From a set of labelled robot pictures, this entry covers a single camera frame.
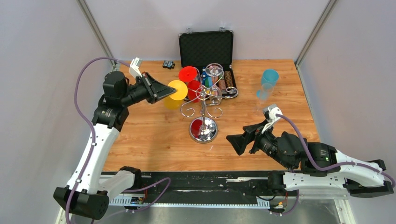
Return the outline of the chrome wine glass rack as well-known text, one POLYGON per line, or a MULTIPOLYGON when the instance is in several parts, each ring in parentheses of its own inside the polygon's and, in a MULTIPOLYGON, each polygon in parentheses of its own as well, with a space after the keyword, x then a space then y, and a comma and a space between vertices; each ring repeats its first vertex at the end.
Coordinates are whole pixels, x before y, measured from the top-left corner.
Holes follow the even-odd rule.
MULTIPOLYGON (((197 98, 200 103, 200 115, 195 118, 189 126, 189 135, 190 137, 197 143, 209 143, 213 141, 219 132, 219 128, 217 123, 215 122, 216 118, 220 118, 223 115, 223 111, 219 108, 219 105, 213 105, 209 99, 210 90, 202 83, 201 73, 202 70, 198 70, 198 80, 200 81, 200 87, 196 91, 197 98)), ((225 72, 222 78, 218 81, 217 86, 220 88, 220 82, 225 82, 225 72)), ((238 96, 237 88, 225 87, 220 88, 222 96, 221 101, 223 99, 231 99, 238 96)), ((188 103, 193 103, 188 100, 187 102, 181 105, 183 108, 188 103)))

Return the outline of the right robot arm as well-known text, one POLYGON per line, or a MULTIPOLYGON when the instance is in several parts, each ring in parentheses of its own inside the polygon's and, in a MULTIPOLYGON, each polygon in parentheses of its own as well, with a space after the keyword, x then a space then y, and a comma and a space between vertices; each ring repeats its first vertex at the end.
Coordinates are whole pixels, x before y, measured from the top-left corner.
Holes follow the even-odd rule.
POLYGON ((273 195, 282 191, 323 190, 374 198, 394 193, 395 183, 385 176, 383 160, 360 161, 333 146, 308 142, 288 132, 275 136, 267 121, 245 126, 243 131, 226 137, 237 155, 252 144, 250 154, 262 151, 286 168, 268 174, 266 188, 273 195))

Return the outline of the blue plastic wine glass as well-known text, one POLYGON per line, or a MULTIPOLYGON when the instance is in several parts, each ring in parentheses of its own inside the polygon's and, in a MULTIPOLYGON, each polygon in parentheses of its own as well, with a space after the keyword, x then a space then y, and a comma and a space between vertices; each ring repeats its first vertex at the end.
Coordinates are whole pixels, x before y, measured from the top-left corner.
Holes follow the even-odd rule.
POLYGON ((279 73, 274 69, 267 69, 261 77, 261 85, 264 83, 272 84, 274 87, 280 78, 279 73))

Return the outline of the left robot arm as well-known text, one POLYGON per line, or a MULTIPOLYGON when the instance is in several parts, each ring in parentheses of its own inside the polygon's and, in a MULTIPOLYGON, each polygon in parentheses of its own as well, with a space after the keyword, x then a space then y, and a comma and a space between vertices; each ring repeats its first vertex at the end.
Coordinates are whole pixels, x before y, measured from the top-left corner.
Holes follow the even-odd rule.
POLYGON ((88 122, 91 134, 82 158, 66 186, 57 187, 53 194, 67 213, 100 220, 110 201, 123 191, 137 193, 142 189, 141 171, 128 166, 99 182, 109 151, 129 115, 128 107, 143 100, 154 104, 176 93, 175 88, 156 81, 146 72, 135 80, 135 84, 129 84, 121 71, 105 75, 104 94, 88 122))

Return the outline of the yellow plastic wine glass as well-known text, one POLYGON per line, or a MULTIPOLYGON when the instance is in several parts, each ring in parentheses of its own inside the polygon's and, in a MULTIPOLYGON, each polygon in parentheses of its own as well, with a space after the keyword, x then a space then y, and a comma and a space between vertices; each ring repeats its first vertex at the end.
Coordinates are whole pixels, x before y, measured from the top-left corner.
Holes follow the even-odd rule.
POLYGON ((184 98, 187 96, 188 88, 186 84, 180 80, 173 80, 169 82, 168 86, 176 89, 176 92, 164 99, 164 106, 169 110, 179 109, 183 104, 184 98))

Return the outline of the clear champagne flute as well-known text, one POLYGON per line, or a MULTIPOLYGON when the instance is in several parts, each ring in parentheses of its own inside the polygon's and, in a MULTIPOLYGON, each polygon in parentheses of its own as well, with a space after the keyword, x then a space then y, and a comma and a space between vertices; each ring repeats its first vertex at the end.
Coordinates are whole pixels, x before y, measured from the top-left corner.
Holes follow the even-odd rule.
POLYGON ((264 83, 261 85, 261 88, 256 92, 256 100, 254 106, 255 115, 262 115, 263 110, 266 109, 269 105, 268 99, 271 96, 274 90, 274 86, 269 83, 264 83))

